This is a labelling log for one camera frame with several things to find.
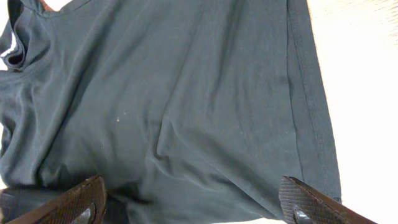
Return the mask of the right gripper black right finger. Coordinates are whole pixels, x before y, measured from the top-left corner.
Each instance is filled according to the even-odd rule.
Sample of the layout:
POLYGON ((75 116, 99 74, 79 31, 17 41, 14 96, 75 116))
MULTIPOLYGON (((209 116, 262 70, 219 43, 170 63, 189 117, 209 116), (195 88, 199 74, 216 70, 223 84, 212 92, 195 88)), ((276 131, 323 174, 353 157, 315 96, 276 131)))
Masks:
POLYGON ((283 176, 279 200, 288 224, 376 224, 295 177, 283 176))

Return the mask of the black t-shirt with white logo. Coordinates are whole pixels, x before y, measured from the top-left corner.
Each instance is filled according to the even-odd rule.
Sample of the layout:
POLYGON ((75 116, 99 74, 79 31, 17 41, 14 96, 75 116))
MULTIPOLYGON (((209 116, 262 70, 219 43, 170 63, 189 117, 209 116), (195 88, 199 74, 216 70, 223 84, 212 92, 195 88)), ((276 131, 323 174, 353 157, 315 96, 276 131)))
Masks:
POLYGON ((284 215, 293 176, 341 184, 306 1, 9 1, 1 178, 101 175, 116 223, 284 215))

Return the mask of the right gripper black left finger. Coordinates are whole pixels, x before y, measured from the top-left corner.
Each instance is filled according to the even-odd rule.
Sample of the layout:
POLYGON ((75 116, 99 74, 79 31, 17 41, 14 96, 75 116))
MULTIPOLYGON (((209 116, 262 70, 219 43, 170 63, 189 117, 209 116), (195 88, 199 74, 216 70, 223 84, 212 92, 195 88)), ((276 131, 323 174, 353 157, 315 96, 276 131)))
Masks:
POLYGON ((5 189, 8 224, 102 224, 105 212, 106 190, 100 175, 64 192, 33 187, 5 189))

